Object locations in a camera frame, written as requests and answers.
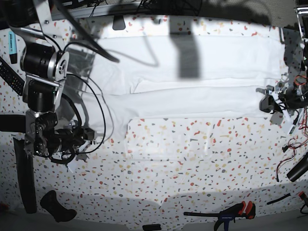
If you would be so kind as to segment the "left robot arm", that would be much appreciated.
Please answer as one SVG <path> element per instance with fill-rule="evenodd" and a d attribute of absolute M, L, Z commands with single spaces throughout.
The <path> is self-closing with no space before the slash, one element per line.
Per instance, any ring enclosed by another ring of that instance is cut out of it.
<path fill-rule="evenodd" d="M 282 115 L 280 123 L 290 134 L 299 126 L 308 108 L 308 2 L 296 0 L 294 11 L 297 23 L 279 29 L 287 70 L 274 86 L 256 89 L 264 95 L 259 103 L 260 111 Z"/>

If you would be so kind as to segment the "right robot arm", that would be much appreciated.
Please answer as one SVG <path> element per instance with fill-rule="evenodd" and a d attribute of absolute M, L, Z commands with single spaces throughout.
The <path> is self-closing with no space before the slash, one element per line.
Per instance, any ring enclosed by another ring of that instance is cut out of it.
<path fill-rule="evenodd" d="M 26 76 L 24 83 L 17 83 L 28 106 L 22 145 L 25 169 L 30 167 L 33 156 L 39 156 L 74 170 L 77 156 L 94 139 L 94 131 L 82 126 L 81 117 L 63 129 L 56 129 L 56 110 L 61 100 L 75 109 L 73 101 L 63 93 L 69 53 L 60 31 L 52 23 L 51 9 L 58 4 L 55 0 L 0 3 L 9 28 L 25 42 L 20 67 Z"/>

